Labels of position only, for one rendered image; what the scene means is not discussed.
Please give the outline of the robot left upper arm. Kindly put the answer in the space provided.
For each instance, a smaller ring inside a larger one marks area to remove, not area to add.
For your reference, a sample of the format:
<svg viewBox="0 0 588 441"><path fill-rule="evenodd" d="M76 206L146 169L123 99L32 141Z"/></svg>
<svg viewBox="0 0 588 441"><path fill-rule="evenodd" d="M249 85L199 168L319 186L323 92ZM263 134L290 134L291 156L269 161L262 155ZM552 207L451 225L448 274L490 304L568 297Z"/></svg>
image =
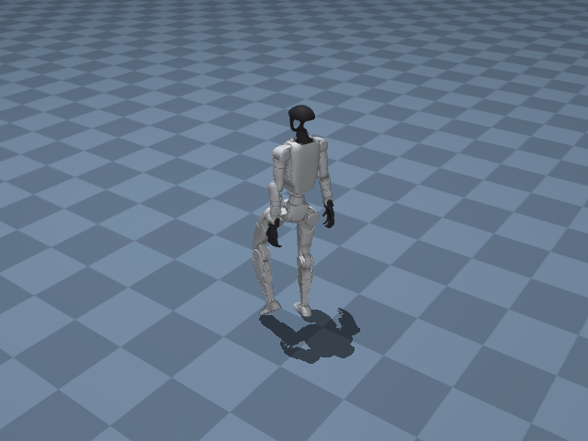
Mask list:
<svg viewBox="0 0 588 441"><path fill-rule="evenodd" d="M273 183L277 185L278 193L284 188L284 179L286 173L286 162L290 157L291 146L284 144L276 147L272 152L273 158ZM271 182L270 182L271 183Z"/></svg>

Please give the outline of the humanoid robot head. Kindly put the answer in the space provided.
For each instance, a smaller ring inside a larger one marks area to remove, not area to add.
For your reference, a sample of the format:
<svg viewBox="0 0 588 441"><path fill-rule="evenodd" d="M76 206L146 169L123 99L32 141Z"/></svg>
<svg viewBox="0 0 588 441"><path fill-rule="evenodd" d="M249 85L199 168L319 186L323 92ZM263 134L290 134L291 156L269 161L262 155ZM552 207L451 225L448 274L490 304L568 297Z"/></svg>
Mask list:
<svg viewBox="0 0 588 441"><path fill-rule="evenodd" d="M307 130L303 127L304 122L315 119L315 114L312 109L304 105L298 105L291 108L288 111L288 115L290 118L290 127L293 131L297 132L296 137L298 137L296 140L293 139L293 141L302 143L302 145L313 142L313 139L308 136ZM293 126L294 119L300 121L300 125L296 129Z"/></svg>

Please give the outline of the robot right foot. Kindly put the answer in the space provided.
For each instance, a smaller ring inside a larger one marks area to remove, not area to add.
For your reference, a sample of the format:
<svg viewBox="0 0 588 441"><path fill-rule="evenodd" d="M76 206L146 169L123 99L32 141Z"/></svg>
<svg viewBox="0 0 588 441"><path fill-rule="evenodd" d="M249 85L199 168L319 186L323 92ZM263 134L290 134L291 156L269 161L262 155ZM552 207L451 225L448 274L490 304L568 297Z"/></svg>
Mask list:
<svg viewBox="0 0 588 441"><path fill-rule="evenodd" d="M306 306L306 303L304 304L304 307L301 307L300 302L296 302L294 303L294 308L296 311L300 312L302 316L311 316L311 307L309 305Z"/></svg>

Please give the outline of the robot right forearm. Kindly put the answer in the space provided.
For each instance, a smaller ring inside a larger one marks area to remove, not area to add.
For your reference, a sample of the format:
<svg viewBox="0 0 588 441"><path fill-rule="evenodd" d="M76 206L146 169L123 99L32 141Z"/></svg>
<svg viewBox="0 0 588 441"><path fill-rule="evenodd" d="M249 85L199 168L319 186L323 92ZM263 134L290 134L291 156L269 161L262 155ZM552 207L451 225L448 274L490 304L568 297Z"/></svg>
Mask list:
<svg viewBox="0 0 588 441"><path fill-rule="evenodd" d="M328 168L327 168L328 170ZM325 178L321 178L319 180L319 183L321 185L321 191L322 191L322 203L327 206L327 201L329 199L331 199L334 203L334 200L332 198L332 189L331 189L331 178L329 175L329 171L328 171L328 176L326 176Z"/></svg>

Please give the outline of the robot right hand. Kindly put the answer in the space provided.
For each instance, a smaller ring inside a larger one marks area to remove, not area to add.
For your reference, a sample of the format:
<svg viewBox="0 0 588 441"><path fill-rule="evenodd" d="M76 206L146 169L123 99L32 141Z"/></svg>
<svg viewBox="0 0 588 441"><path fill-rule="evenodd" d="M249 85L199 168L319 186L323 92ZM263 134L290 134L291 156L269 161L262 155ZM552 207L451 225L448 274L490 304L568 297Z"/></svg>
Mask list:
<svg viewBox="0 0 588 441"><path fill-rule="evenodd" d="M324 205L324 204L323 204ZM324 205L325 206L325 205ZM334 226L334 210L333 210L333 201L331 199L329 199L327 201L327 206L326 207L326 211L323 213L323 217L325 216L325 214L327 214L327 220L323 223L327 223L324 227L326 228L332 228Z"/></svg>

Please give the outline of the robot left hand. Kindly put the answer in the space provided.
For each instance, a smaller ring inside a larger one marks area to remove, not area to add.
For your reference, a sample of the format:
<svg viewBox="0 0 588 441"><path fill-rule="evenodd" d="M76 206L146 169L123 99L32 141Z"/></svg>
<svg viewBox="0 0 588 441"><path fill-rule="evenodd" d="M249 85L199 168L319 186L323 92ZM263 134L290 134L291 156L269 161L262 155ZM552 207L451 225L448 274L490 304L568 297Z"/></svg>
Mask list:
<svg viewBox="0 0 588 441"><path fill-rule="evenodd" d="M279 227L279 218L275 220L275 225L268 223L268 229L266 231L266 236L268 236L268 242L275 247L282 247L278 245L277 242L277 228Z"/></svg>

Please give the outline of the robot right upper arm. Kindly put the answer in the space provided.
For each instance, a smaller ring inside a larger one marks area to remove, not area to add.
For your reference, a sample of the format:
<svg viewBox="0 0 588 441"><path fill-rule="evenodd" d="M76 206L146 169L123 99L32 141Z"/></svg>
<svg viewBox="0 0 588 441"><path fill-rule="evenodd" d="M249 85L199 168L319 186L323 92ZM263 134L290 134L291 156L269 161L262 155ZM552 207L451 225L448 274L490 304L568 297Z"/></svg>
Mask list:
<svg viewBox="0 0 588 441"><path fill-rule="evenodd" d="M327 158L327 148L328 148L328 142L327 140L320 138L320 137L315 137L319 143L320 143L320 159L319 159L319 167L318 167L318 174L317 174L317 178L325 178L326 176L328 176L328 170L327 170L327 164L328 164L328 158Z"/></svg>

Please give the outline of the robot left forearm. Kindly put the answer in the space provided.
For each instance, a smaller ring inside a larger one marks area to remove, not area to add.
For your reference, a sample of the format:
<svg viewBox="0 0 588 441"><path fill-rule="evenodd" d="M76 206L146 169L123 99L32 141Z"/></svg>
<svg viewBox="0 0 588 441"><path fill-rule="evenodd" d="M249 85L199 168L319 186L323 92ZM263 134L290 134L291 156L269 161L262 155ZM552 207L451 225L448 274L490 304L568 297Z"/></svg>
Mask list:
<svg viewBox="0 0 588 441"><path fill-rule="evenodd" d="M270 196L270 216L268 222L275 225L275 220L281 215L281 200L282 196L278 194L277 185L273 182L268 185L268 192Z"/></svg>

